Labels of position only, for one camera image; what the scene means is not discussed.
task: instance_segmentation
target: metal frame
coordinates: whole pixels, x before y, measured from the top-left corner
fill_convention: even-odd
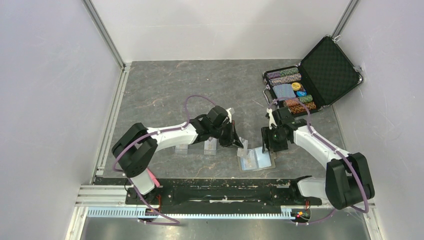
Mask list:
[[[341,16],[337,26],[334,29],[334,32],[332,33],[333,39],[335,39],[337,36],[339,36],[343,32],[343,29],[345,28],[349,18],[352,16],[352,13],[357,7],[359,1],[360,0],[350,0],[349,4],[346,7],[346,10],[344,10],[343,15]]]
[[[93,177],[90,184],[93,183],[96,176],[102,176],[105,169],[106,159],[108,157],[109,149],[112,143],[112,136],[114,135],[115,125],[117,124],[118,113],[121,107],[122,98],[124,97],[125,86],[127,85],[128,75],[130,73],[131,63],[127,63],[122,70],[116,92],[113,96],[112,106],[110,108],[109,117],[105,126],[103,138],[100,148],[96,154],[96,165],[93,169]]]
[[[109,35],[108,31],[106,30],[106,27],[103,24],[102,19],[99,16],[99,13],[97,12],[96,8],[94,7],[93,2],[91,0],[82,0],[82,3],[84,4],[85,8],[87,9],[87,12],[90,14],[90,17],[93,20],[98,31],[100,32],[101,37],[103,38],[103,40],[106,42],[107,46],[109,47],[113,57],[115,58],[116,63],[120,66],[121,69],[124,69],[126,67],[126,63],[122,59],[121,55],[118,52],[117,47],[115,46],[114,42],[112,41],[111,36]]]
[[[145,215],[147,206],[126,205],[127,192],[121,185],[83,185],[76,200],[74,212],[66,234],[66,240],[79,240],[83,232],[87,217],[108,218],[155,218]],[[323,202],[320,206],[311,206],[311,209],[329,209],[330,205]],[[291,209],[303,209],[299,205],[280,206],[281,214],[169,214],[179,219],[287,219],[287,212]],[[384,240],[378,227],[378,213],[373,201],[369,203],[369,212],[364,213],[365,224],[371,240]]]

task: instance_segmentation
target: case handle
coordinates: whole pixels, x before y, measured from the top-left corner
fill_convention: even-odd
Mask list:
[[[265,93],[265,91],[270,91],[268,88],[265,87],[265,89],[263,90],[263,96],[265,97],[266,103],[268,104],[268,106],[271,104],[270,99],[268,98],[267,94]]]

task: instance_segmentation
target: poker chip case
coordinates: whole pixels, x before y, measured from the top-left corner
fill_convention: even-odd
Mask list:
[[[271,82],[272,78],[275,78],[275,74],[278,75],[277,72],[281,72],[283,76],[284,70],[291,72],[289,69],[293,68],[298,69],[301,79],[290,82],[290,84],[294,82],[302,84],[307,94],[312,96],[316,108],[311,109],[311,113],[330,106],[363,81],[363,77],[355,69],[342,49],[331,36],[327,35],[319,41],[298,65],[269,70],[263,73],[262,77],[266,85],[263,93],[267,102],[270,102],[270,99],[266,92],[269,93],[273,100],[277,99],[273,87],[275,83]],[[284,107],[285,102],[279,101],[278,106]],[[292,114],[297,117],[307,113],[306,111],[300,113],[292,111]]]

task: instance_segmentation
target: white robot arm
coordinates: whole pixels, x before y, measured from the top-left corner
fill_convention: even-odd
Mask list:
[[[196,144],[209,138],[216,138],[223,147],[243,148],[232,120],[232,108],[224,109],[220,106],[212,108],[208,114],[202,114],[189,123],[168,127],[145,127],[142,123],[136,123],[121,137],[112,147],[115,158],[124,151],[131,143],[142,136],[146,136],[138,142],[140,147],[132,146],[118,160],[125,175],[131,179],[142,195],[149,193],[155,187],[148,171],[146,171],[153,154],[162,149],[181,144]]]
[[[274,111],[268,108],[267,117],[269,126],[261,129],[262,151],[286,150],[290,141],[310,153],[326,170],[325,177],[303,176],[292,180],[290,187],[296,194],[329,200],[339,210],[362,202],[359,186],[353,177],[348,175],[351,172],[338,154],[340,153],[352,164],[367,199],[374,197],[367,159],[361,153],[351,154],[340,149],[317,133],[312,126],[308,126],[304,119],[295,120],[288,107]]]

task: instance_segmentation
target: gray floor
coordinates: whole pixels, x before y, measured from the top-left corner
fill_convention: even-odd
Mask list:
[[[143,61],[131,65],[120,106],[112,145],[137,122],[146,127],[166,127],[185,120],[183,103],[192,94],[205,95],[218,105],[233,107],[236,130],[249,141],[249,148],[262,146],[261,127],[266,101],[262,94],[264,71],[291,66],[298,59]],[[192,118],[207,113],[211,104],[192,98],[188,110]],[[331,107],[312,114],[312,125],[324,137],[342,147],[342,138]],[[158,178],[297,178],[324,177],[324,168],[302,148],[290,145],[277,154],[275,168],[241,172],[235,148],[218,147],[216,155],[204,155],[203,144],[190,146],[187,155],[173,148],[153,156],[150,170]],[[112,171],[115,158],[110,153],[104,177],[122,177]]]
[[[313,209],[312,220],[328,214]],[[295,226],[288,220],[182,219],[181,226],[153,226],[130,218],[88,217],[81,240],[369,240],[362,214],[337,211],[319,224]]]

